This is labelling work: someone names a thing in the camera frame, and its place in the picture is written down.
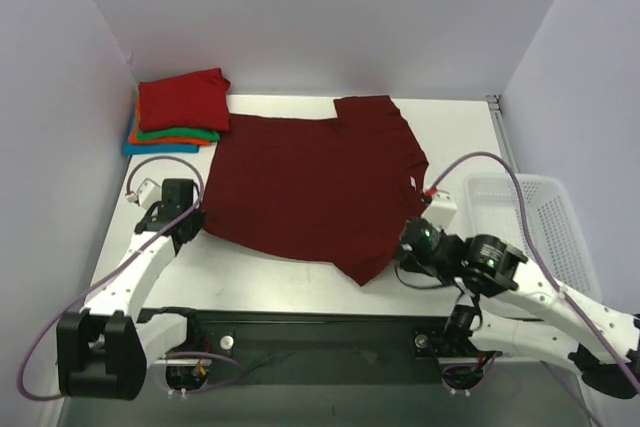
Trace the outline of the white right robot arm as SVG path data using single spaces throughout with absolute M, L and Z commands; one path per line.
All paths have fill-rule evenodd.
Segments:
M 412 218 L 394 258 L 469 297 L 442 333 L 451 353 L 475 348 L 530 358 L 573 372 L 609 397 L 638 395 L 638 316 L 581 294 L 516 247 L 491 235 L 462 239 Z

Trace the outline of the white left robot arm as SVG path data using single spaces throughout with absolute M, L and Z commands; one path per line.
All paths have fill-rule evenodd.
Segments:
M 117 274 L 77 313 L 56 326 L 58 383 L 66 397 L 133 400 L 147 370 L 166 354 L 195 356 L 204 344 L 197 314 L 162 307 L 148 316 L 143 305 L 164 269 L 192 241 L 204 222 L 191 179 L 166 179 L 157 200 L 136 224 Z

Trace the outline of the dark red t-shirt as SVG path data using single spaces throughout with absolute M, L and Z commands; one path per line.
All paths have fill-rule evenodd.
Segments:
M 333 118 L 236 114 L 217 145 L 207 233 L 263 253 L 327 262 L 359 285 L 391 262 L 425 209 L 429 162 L 388 96 L 334 102 Z

